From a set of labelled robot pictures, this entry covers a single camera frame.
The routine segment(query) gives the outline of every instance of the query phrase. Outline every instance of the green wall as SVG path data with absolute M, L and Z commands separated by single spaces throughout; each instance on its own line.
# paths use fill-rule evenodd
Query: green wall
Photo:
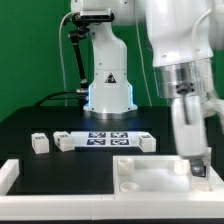
M 70 0 L 0 0 L 0 120 L 24 106 L 31 106 L 44 96 L 63 90 L 59 58 L 58 29 Z M 63 30 L 65 66 L 68 89 L 79 87 L 78 70 L 67 33 Z M 147 81 L 153 105 L 166 105 L 157 97 L 152 71 L 152 52 L 146 47 L 144 27 L 140 26 Z M 128 46 L 128 79 L 134 86 L 134 100 L 139 106 L 148 105 L 143 82 L 135 27 L 114 28 L 115 34 Z M 91 41 L 81 43 L 84 65 L 92 80 L 93 58 Z M 222 97 L 223 52 L 216 53 L 214 64 L 217 88 Z M 63 105 L 54 102 L 46 105 Z

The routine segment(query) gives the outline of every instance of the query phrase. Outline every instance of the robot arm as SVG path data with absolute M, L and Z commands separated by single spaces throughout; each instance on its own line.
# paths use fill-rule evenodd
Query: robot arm
M 88 26 L 94 52 L 94 81 L 89 86 L 88 116 L 121 119 L 137 110 L 127 81 L 127 47 L 112 31 L 114 24 L 134 23 L 134 0 L 72 0 L 73 22 Z
M 201 99 L 204 100 L 206 94 L 214 89 L 210 60 L 213 53 L 208 38 L 211 10 L 206 0 L 72 0 L 71 8 L 84 17 L 98 16 L 102 10 L 112 12 L 115 17 L 113 23 L 119 25 L 134 24 L 134 10 L 144 9 L 142 16 L 146 18 L 148 37 L 154 51 L 158 94 L 172 100 L 177 152 L 189 159 L 206 155 Z M 90 26 L 95 79 L 90 87 L 91 100 L 86 110 L 94 109 L 96 114 L 121 114 L 136 109 L 130 101 L 130 84 L 121 78 L 122 73 L 126 74 L 126 46 L 112 34 L 110 25 Z M 111 88 L 106 82 L 110 76 L 119 80 L 117 87 Z M 113 101 L 108 104 L 102 94 L 106 99 L 113 96 Z M 116 102 L 112 106 L 116 111 L 110 108 L 111 102 Z
M 172 99 L 177 152 L 202 158 L 207 141 L 200 97 L 213 90 L 206 1 L 147 0 L 145 8 L 158 93 Z

